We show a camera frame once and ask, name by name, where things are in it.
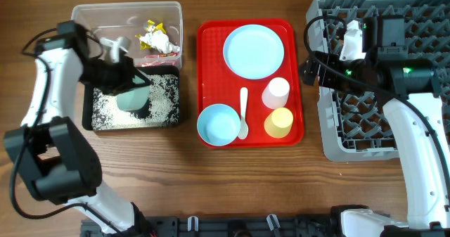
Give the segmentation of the light blue plate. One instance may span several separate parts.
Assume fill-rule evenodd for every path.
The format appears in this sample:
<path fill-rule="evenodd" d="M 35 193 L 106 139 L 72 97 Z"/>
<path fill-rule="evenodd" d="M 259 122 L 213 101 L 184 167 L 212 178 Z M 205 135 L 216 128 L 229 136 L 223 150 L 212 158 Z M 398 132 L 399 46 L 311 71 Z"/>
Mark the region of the light blue plate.
<path fill-rule="evenodd" d="M 244 79 L 264 79 L 282 65 L 285 49 L 281 38 L 263 25 L 244 25 L 228 35 L 223 45 L 227 67 Z"/>

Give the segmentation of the white tissue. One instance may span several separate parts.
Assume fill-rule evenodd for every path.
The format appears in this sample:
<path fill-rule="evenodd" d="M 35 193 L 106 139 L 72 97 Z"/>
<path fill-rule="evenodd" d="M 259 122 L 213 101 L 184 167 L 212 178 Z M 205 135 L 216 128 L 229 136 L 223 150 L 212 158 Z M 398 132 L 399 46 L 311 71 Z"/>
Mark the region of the white tissue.
<path fill-rule="evenodd" d="M 148 32 L 144 36 L 139 37 L 141 50 L 156 49 L 160 53 L 178 53 L 181 48 L 169 41 L 169 37 L 161 30 Z"/>

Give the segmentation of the red snack wrapper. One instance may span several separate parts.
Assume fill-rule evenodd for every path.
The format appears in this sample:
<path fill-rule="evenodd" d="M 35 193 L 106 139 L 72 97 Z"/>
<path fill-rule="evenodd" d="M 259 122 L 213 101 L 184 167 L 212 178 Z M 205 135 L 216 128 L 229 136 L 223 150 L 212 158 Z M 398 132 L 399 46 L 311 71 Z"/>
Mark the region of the red snack wrapper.
<path fill-rule="evenodd" d="M 178 55 L 179 55 L 179 53 L 173 53 L 173 52 L 167 53 L 167 54 L 160 53 L 160 54 L 147 55 L 144 58 L 172 58 L 172 57 L 176 57 Z"/>

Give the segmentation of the light blue bowl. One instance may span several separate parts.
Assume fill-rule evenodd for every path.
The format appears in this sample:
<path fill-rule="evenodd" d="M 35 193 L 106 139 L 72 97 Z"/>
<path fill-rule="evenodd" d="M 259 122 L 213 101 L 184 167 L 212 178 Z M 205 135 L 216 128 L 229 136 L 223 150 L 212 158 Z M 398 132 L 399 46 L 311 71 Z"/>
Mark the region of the light blue bowl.
<path fill-rule="evenodd" d="M 199 137 L 210 146 L 232 143 L 240 131 L 240 117 L 229 105 L 216 103 L 202 110 L 197 119 Z"/>

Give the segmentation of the yellow plastic cup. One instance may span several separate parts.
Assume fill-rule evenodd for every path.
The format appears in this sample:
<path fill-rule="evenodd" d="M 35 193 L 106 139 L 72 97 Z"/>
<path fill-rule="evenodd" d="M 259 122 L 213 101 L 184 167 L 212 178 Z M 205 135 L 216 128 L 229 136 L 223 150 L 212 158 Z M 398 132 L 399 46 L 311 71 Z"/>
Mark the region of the yellow plastic cup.
<path fill-rule="evenodd" d="M 277 108 L 265 119 L 264 130 L 269 136 L 280 139 L 290 133 L 292 125 L 292 112 L 287 108 Z"/>

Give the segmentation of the pale green bowl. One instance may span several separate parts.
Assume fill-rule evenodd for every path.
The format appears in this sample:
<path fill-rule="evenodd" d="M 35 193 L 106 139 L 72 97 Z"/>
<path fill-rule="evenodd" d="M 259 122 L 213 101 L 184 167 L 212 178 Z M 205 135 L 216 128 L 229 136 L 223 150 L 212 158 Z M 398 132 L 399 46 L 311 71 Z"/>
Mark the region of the pale green bowl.
<path fill-rule="evenodd" d="M 136 87 L 131 91 L 116 95 L 117 107 L 123 111 L 140 110 L 148 102 L 148 95 L 150 93 L 150 80 L 145 73 L 138 70 L 138 74 L 134 76 L 133 83 L 143 87 Z"/>

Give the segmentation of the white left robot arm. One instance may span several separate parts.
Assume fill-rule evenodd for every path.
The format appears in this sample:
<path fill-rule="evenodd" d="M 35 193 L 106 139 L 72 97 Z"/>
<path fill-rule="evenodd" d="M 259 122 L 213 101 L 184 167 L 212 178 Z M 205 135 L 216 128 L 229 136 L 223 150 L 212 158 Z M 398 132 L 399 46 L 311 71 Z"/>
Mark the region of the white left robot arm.
<path fill-rule="evenodd" d="M 73 122 L 78 84 L 108 96 L 148 87 L 148 78 L 127 54 L 130 40 L 96 38 L 69 20 L 28 44 L 37 69 L 32 100 L 19 128 L 4 134 L 13 162 L 9 197 L 14 210 L 30 217 L 15 194 L 22 179 L 35 200 L 54 204 L 56 213 L 79 210 L 104 236 L 155 236 L 137 206 L 104 182 L 97 153 Z"/>

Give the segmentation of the yellow snack wrapper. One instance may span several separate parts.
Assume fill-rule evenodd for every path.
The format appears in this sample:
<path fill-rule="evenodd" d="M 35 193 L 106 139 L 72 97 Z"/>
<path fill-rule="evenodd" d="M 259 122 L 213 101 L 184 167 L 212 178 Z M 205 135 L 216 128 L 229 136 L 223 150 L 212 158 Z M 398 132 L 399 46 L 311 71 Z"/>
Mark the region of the yellow snack wrapper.
<path fill-rule="evenodd" d="M 146 31 L 146 34 L 148 32 L 155 32 L 158 30 L 161 30 L 163 33 L 167 34 L 163 27 L 163 23 L 156 25 L 155 22 L 153 22 L 152 20 L 147 21 L 147 23 L 144 25 L 144 30 Z M 137 34 L 136 38 L 139 39 L 140 36 L 144 36 L 144 35 Z"/>

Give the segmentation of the white plastic spoon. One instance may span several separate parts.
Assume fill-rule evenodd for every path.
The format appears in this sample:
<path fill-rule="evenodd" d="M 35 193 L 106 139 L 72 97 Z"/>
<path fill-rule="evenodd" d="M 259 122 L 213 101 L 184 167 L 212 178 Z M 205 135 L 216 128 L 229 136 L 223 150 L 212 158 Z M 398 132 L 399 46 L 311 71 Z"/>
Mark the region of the white plastic spoon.
<path fill-rule="evenodd" d="M 248 102 L 248 89 L 242 87 L 240 89 L 240 131 L 238 133 L 238 138 L 243 140 L 248 136 L 249 128 L 245 120 L 246 110 Z"/>

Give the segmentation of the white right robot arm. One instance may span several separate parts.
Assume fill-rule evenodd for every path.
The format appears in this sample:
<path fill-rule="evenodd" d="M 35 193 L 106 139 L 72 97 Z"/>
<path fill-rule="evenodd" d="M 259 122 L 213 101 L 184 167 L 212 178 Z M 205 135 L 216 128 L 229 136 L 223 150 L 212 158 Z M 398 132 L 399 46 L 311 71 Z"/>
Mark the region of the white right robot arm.
<path fill-rule="evenodd" d="M 448 236 L 449 146 L 435 66 L 410 59 L 404 17 L 362 21 L 362 59 L 340 60 L 309 50 L 302 80 L 349 94 L 372 91 L 394 135 L 407 192 L 405 222 L 367 207 L 342 205 L 331 211 L 336 236 Z"/>

